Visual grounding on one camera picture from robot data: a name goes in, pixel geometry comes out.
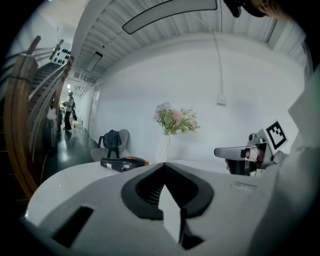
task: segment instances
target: wooden staircase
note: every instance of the wooden staircase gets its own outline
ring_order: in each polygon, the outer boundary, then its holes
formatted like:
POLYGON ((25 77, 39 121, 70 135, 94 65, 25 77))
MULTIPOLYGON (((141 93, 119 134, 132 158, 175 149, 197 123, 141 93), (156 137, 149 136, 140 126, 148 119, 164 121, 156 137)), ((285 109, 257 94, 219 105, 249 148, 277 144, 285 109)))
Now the wooden staircase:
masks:
MULTIPOLYGON (((46 160, 43 127, 50 106, 58 113, 62 87, 73 61, 71 57, 65 65, 50 62, 38 68, 32 54, 40 39, 37 36, 28 51, 14 56, 5 78, 5 98, 0 102, 1 180, 9 188, 8 197, 15 201, 20 216, 42 182, 46 160)), ((62 42, 47 58, 53 58, 62 42)))

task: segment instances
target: floor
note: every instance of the floor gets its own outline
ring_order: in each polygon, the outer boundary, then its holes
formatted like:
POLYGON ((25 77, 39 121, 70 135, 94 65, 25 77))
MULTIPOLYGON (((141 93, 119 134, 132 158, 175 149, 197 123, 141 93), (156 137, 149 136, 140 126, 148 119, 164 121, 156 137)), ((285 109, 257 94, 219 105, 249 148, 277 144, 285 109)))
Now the floor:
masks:
POLYGON ((92 163, 90 151, 97 147, 98 144, 89 136, 86 129, 62 130, 58 136, 56 154, 47 157, 42 182, 63 169, 92 163))

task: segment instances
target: white vase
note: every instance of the white vase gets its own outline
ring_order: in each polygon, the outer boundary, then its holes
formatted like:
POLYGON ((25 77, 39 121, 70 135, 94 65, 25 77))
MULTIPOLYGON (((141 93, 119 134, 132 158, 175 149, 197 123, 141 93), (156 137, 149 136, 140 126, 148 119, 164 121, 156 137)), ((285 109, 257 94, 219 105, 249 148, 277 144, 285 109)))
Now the white vase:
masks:
POLYGON ((170 150, 170 135, 162 134, 159 144, 155 152, 155 162, 164 163, 168 161, 168 155, 170 150))

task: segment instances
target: bouquet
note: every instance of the bouquet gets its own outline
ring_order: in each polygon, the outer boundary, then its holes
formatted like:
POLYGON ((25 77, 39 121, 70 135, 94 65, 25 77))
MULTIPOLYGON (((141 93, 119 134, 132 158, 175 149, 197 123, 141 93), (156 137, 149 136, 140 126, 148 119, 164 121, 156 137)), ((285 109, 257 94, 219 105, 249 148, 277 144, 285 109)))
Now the bouquet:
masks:
POLYGON ((183 134, 195 132, 200 128, 197 121, 197 114, 192 109, 175 110, 171 109, 168 102, 156 106, 152 117, 162 127, 164 135, 176 135, 181 130, 183 134))

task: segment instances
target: white ceiling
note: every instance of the white ceiling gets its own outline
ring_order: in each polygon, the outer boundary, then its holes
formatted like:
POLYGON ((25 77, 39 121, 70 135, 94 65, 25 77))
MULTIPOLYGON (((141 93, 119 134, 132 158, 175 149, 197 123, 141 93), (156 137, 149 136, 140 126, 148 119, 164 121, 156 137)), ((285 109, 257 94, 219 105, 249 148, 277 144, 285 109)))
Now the white ceiling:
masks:
POLYGON ((208 32, 198 18, 211 30, 242 35, 269 44, 273 50, 289 55, 301 65, 305 64, 306 57, 301 45, 305 36, 298 26, 292 23, 281 26, 274 19, 254 17, 244 9, 240 18, 234 18, 223 0, 217 0, 217 10, 167 17, 131 35, 122 29, 130 19, 164 1, 91 0, 83 12, 73 40, 71 55, 75 63, 71 76, 76 79, 86 76, 88 81, 95 82, 117 61, 150 43, 187 33, 208 32), (84 72, 96 51, 103 54, 102 59, 90 73, 84 72))

